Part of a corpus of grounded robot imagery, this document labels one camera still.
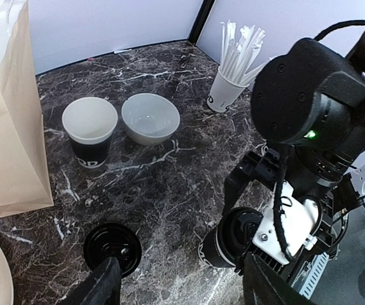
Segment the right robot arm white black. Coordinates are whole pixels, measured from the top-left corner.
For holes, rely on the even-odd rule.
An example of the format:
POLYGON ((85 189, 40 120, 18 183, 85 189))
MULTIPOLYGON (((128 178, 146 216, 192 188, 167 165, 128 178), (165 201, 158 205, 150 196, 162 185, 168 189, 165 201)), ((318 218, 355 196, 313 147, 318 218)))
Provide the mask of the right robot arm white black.
POLYGON ((250 181, 273 191, 252 243, 283 265, 317 241, 326 196, 334 211, 365 199, 365 165, 352 166, 365 150, 365 31, 346 56, 325 36, 300 39, 258 74, 251 117, 268 152, 246 155, 224 182, 225 211, 250 181))

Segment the stack of black paper cups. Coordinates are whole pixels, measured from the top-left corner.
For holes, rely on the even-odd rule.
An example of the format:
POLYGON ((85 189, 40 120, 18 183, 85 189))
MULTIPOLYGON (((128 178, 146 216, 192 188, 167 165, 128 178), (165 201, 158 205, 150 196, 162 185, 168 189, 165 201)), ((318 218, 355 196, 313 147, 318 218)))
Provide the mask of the stack of black paper cups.
POLYGON ((117 124, 116 109, 103 98, 79 98, 62 113, 62 125, 72 151, 78 163, 88 169, 98 168, 105 163, 117 124))

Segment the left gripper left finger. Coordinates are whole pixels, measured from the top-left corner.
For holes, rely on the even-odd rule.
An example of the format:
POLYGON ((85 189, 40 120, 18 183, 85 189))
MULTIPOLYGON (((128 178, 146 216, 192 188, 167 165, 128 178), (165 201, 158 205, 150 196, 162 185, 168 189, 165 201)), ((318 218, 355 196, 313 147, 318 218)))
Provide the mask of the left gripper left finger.
POLYGON ((59 304, 120 304, 120 292, 120 265, 109 257, 59 304))

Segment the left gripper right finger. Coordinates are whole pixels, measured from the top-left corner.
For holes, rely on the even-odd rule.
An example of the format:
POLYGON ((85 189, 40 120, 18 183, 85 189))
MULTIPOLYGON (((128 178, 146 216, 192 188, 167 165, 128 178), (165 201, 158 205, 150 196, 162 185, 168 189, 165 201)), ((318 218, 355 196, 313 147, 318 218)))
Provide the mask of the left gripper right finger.
POLYGON ((244 304, 313 304, 293 290, 260 257, 248 253, 243 268, 244 304))

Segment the white cup holding straws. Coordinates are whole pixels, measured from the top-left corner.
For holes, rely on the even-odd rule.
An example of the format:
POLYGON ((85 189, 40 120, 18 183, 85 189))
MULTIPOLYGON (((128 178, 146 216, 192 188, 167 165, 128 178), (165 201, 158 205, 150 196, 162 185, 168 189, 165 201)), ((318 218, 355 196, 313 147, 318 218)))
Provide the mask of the white cup holding straws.
POLYGON ((224 77, 221 66, 219 66, 206 103, 213 111, 224 113, 246 88, 247 85, 237 85, 224 77))

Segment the stack of black cup lids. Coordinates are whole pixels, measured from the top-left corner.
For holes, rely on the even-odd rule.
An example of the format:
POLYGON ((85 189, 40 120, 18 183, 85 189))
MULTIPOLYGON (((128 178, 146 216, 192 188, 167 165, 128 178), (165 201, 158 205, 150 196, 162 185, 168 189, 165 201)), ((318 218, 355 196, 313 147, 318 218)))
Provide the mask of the stack of black cup lids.
POLYGON ((93 271, 105 259, 118 260, 122 278, 131 275, 139 266, 142 247, 137 235, 127 226, 110 222, 92 229, 83 244, 86 265, 93 271))

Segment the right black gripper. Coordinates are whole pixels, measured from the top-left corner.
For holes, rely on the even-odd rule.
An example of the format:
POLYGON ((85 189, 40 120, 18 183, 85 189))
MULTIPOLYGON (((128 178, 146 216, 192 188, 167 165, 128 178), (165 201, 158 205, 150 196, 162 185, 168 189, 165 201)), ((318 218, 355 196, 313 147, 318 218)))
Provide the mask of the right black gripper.
POLYGON ((223 217, 250 182, 273 199, 249 250, 281 264, 336 245, 330 216, 364 201, 348 169, 365 150, 365 37, 346 57, 318 41, 299 40, 258 74, 251 116, 267 140, 264 156, 246 154, 224 181, 223 217))

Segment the brown paper bag white handles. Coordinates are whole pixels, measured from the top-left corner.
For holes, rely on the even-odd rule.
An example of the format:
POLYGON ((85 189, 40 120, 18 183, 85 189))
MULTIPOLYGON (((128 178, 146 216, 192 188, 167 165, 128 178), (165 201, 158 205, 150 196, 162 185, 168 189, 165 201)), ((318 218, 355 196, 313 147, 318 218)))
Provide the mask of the brown paper bag white handles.
POLYGON ((0 1, 0 217, 53 205, 27 1, 0 1))

